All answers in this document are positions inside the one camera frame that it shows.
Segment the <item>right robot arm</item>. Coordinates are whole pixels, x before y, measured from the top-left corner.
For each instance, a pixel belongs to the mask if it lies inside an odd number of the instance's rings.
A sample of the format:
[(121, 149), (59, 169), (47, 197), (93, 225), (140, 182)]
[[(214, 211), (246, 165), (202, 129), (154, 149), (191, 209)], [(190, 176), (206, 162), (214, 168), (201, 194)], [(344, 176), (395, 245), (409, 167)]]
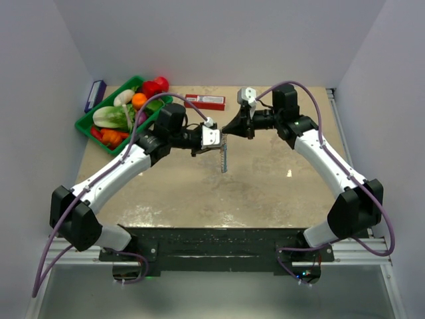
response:
[(255, 89), (241, 88), (237, 97), (239, 112), (222, 132), (252, 139), (257, 130), (275, 129), (278, 137), (303, 156), (327, 184), (335, 202), (326, 220), (304, 230), (296, 244), (297, 256), (311, 261), (319, 254), (319, 247), (380, 223), (383, 186), (377, 179), (368, 180), (356, 172), (327, 143), (321, 123), (301, 114), (293, 84), (276, 86), (271, 93), (272, 106), (257, 110)]

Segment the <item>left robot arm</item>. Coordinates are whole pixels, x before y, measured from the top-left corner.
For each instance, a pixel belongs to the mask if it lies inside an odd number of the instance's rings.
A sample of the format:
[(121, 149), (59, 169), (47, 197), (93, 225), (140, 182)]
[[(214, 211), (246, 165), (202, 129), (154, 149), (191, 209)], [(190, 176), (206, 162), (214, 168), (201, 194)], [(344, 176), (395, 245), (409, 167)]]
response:
[(100, 171), (71, 189), (56, 188), (50, 204), (50, 226), (78, 251), (97, 245), (113, 249), (123, 261), (137, 254), (137, 244), (122, 226), (102, 225), (96, 215), (129, 181), (168, 156), (171, 149), (203, 150), (209, 127), (199, 124), (190, 130), (183, 125), (186, 109), (168, 104), (160, 111), (151, 129), (136, 134), (123, 152)]

